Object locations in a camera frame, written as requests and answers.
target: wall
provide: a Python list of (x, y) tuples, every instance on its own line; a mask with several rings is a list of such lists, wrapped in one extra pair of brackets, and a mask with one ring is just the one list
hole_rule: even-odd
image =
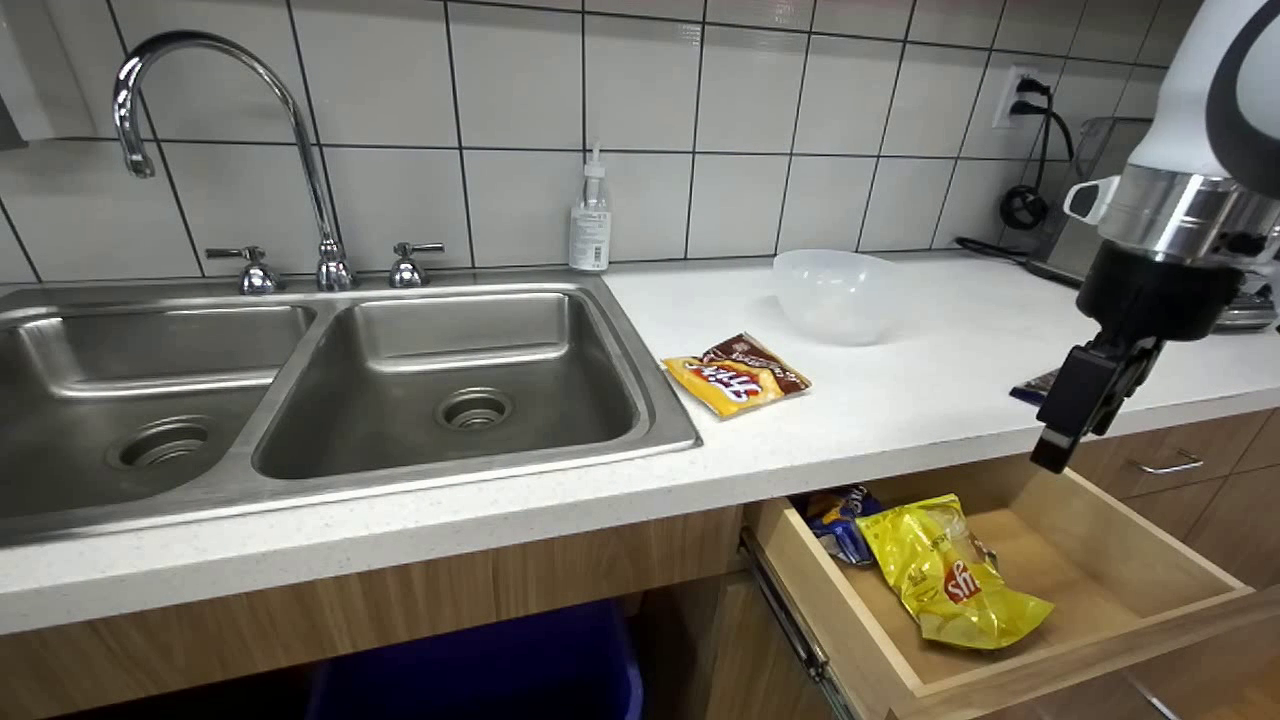
[(157, 180), (110, 129), (123, 46), (166, 27), (260, 52), (307, 107), (356, 268), (565, 262), (581, 149), (605, 145), (616, 258), (860, 252), (993, 236), (1035, 125), (1148, 116), (1191, 0), (51, 0), (96, 132), (0, 155), (0, 278), (219, 276), (203, 249), (312, 268), (315, 220), (273, 96), (214, 52), (148, 77)]

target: sink drain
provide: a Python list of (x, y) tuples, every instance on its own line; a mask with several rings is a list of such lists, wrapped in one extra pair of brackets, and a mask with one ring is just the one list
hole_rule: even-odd
[(514, 399), (502, 389), (473, 383), (453, 391), (437, 415), (447, 429), (494, 429), (514, 415)]
[(208, 443), (208, 430), (198, 421), (159, 421), (129, 441), (117, 459), (123, 469), (157, 469), (198, 457)]

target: stainless steel sink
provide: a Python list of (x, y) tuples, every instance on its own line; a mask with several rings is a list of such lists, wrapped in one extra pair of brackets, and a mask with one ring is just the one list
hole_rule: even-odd
[(255, 469), (315, 478), (586, 459), (625, 446), (643, 421), (629, 357), (577, 288), (374, 298), (335, 315)]
[(0, 545), (691, 443), (600, 278), (0, 303)]

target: white countertop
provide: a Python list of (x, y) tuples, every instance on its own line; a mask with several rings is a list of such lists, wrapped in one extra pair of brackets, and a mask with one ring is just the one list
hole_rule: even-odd
[[(900, 331), (872, 347), (790, 328), (765, 262), (612, 271), (608, 288), (656, 357), (753, 331), (813, 391), (728, 424), (688, 403), (704, 435), (691, 450), (0, 548), (0, 631), (1028, 450), (1042, 424), (1010, 389), (1056, 367), (1094, 319), (1074, 290), (997, 258), (900, 262), (917, 290)], [(1280, 337), (1211, 337), (1168, 343), (1118, 430), (1259, 407), (1280, 407)]]

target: clear plastic bowl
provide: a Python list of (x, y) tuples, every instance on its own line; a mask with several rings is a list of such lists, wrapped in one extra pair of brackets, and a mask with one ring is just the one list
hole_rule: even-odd
[(790, 319), (823, 343), (882, 343), (905, 303), (887, 258), (833, 249), (782, 252), (771, 290)]

